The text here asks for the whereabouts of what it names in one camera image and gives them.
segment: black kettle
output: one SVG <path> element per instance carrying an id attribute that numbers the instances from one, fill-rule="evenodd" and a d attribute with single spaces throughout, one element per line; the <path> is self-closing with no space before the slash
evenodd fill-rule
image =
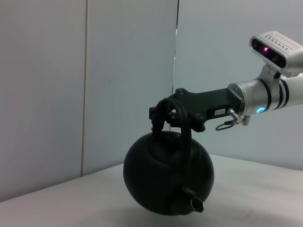
<path id="1" fill-rule="evenodd" d="M 152 117 L 153 132 L 139 138 L 129 149 L 124 181 L 132 197 L 152 212 L 202 212 L 214 183 L 214 167 L 204 147 L 191 138 L 181 106 L 174 106 L 182 119 L 181 133 L 162 131 L 169 101 L 164 99 L 157 105 L 157 114 Z"/>

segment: white table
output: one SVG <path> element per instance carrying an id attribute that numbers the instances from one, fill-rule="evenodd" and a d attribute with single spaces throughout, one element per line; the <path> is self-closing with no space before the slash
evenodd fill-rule
<path id="1" fill-rule="evenodd" d="M 303 227 L 303 172 L 211 158 L 215 183 L 201 214 L 145 210 L 119 165 L 0 203 L 0 227 Z"/>

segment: blue indicator light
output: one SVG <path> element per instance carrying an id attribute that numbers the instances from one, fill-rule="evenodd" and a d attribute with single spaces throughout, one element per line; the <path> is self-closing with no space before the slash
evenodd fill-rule
<path id="1" fill-rule="evenodd" d="M 256 113 L 261 113 L 261 112 L 263 112 L 265 110 L 265 108 L 264 107 L 261 107 L 261 108 L 259 108 L 257 111 L 256 111 Z"/>

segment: white wall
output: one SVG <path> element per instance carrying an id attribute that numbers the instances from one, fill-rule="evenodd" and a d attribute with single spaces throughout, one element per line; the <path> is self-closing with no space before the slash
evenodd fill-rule
<path id="1" fill-rule="evenodd" d="M 179 6 L 174 89 L 191 92 L 256 78 L 264 63 L 249 50 L 253 35 L 277 30 L 303 44 L 303 1 L 183 0 Z M 210 153 L 303 169 L 303 106 L 255 114 L 247 127 L 193 133 Z"/>
<path id="2" fill-rule="evenodd" d="M 85 11 L 0 3 L 0 201 L 80 176 Z"/>
<path id="3" fill-rule="evenodd" d="M 123 162 L 171 94 L 178 0 L 91 0 L 83 173 Z"/>

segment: black stripe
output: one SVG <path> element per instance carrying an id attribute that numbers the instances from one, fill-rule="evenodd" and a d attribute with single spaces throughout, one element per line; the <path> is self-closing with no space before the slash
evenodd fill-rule
<path id="1" fill-rule="evenodd" d="M 281 84 L 279 83 L 279 94 L 280 94 L 280 99 L 279 99 L 279 103 L 278 103 L 278 105 L 276 106 L 276 108 L 275 109 L 273 109 L 273 110 L 276 110 L 276 109 L 278 109 L 279 107 L 280 107 L 280 105 L 282 104 L 282 101 L 283 101 L 283 90 L 282 90 L 282 87 L 281 87 Z"/>
<path id="2" fill-rule="evenodd" d="M 286 82 L 284 80 L 282 80 L 282 79 L 280 79 L 280 80 L 281 80 L 282 84 L 284 85 L 285 96 L 286 96 L 285 102 L 284 102 L 283 106 L 280 108 L 280 109 L 282 109 L 284 106 L 286 106 L 286 104 L 287 104 L 287 102 L 289 100 L 289 89 L 288 89 L 288 86 L 287 86 Z"/>
<path id="3" fill-rule="evenodd" d="M 266 110 L 269 109 L 270 104 L 271 104 L 271 92 L 270 92 L 269 86 L 267 85 L 267 83 L 264 80 L 259 79 L 259 78 L 257 78 L 256 80 L 260 81 L 264 85 L 264 87 L 267 91 L 267 106 L 266 106 L 265 110 L 263 111 L 263 112 L 265 112 Z"/>

